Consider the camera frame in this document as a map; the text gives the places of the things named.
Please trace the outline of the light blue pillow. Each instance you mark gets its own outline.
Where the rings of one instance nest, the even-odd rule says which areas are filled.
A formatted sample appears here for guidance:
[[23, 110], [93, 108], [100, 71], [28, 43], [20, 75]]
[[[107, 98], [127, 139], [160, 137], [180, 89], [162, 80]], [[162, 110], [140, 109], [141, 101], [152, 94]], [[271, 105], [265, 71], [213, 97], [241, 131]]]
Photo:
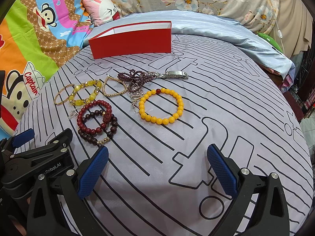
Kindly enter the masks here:
[[291, 78], [295, 76], [295, 65], [292, 60], [266, 40], [242, 26], [240, 22], [193, 11], [166, 10], [129, 14], [118, 20], [94, 27], [83, 41], [83, 47], [88, 46], [90, 38], [111, 27], [148, 21], [171, 21], [172, 34], [199, 35], [227, 41], [256, 63], [279, 72], [283, 78], [287, 75], [290, 75]]

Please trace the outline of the colorful monkey cartoon quilt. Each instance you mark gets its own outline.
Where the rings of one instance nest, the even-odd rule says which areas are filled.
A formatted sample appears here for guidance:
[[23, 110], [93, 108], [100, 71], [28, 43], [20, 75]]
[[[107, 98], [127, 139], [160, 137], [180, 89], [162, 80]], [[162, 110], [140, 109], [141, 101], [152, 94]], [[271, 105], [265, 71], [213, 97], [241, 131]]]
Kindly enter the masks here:
[[1, 137], [93, 29], [82, 0], [15, 0], [1, 22]]

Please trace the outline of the silver metal wristwatch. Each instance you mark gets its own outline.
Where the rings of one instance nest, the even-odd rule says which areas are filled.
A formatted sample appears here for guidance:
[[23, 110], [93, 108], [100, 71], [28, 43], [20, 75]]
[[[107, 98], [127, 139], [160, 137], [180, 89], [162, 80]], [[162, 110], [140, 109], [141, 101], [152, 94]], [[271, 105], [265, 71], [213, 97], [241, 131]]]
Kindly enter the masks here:
[[146, 76], [153, 77], [154, 79], [188, 79], [188, 74], [184, 71], [165, 71], [164, 73], [158, 73], [154, 71], [149, 71], [145, 73]]

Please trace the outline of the pink bunny pillow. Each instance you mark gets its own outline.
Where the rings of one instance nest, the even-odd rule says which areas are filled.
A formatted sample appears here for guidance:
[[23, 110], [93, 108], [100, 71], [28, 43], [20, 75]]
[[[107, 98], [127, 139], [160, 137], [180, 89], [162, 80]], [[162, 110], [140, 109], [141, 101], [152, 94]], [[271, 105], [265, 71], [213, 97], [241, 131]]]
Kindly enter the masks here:
[[118, 8], [111, 0], [82, 0], [82, 4], [95, 26], [121, 18]]

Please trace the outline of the green object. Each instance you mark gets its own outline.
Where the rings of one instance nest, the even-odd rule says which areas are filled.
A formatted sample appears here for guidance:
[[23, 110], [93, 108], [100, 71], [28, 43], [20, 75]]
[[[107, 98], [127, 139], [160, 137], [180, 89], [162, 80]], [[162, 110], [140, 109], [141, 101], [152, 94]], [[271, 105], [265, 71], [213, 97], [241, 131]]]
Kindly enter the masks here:
[[279, 46], [279, 44], [269, 35], [264, 34], [262, 32], [258, 32], [257, 33], [258, 36], [262, 39], [264, 39], [265, 41], [267, 41], [269, 44], [271, 44], [275, 49], [277, 49], [279, 52], [283, 52], [282, 48]]

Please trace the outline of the grey striped bed sheet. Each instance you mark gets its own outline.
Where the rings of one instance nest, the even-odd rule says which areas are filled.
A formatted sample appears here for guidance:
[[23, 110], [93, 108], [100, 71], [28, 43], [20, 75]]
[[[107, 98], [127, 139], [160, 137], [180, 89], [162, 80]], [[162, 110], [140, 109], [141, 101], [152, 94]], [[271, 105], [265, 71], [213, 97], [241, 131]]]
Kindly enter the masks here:
[[[166, 126], [134, 112], [116, 77], [130, 69], [182, 70], [188, 79], [156, 79], [145, 91], [167, 88], [182, 97], [183, 114]], [[16, 128], [35, 132], [19, 152], [45, 145], [66, 128], [73, 131], [70, 151], [76, 165], [96, 147], [68, 120], [65, 101], [74, 85], [98, 79], [118, 118], [107, 143], [109, 161], [85, 203], [106, 235], [209, 235], [227, 210], [226, 195], [207, 160], [216, 144], [239, 167], [253, 174], [279, 175], [294, 235], [313, 199], [308, 145], [282, 93], [259, 66], [237, 47], [213, 38], [173, 35], [172, 52], [123, 55], [95, 60], [89, 47], [63, 65], [43, 86]]]

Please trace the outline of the red cardboard jewelry box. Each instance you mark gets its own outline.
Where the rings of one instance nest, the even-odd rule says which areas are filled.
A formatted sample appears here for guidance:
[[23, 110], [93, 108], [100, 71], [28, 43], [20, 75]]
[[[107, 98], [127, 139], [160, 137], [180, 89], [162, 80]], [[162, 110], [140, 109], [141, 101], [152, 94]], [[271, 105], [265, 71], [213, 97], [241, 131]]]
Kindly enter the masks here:
[[111, 56], [170, 53], [171, 21], [151, 21], [120, 25], [89, 40], [94, 59]]

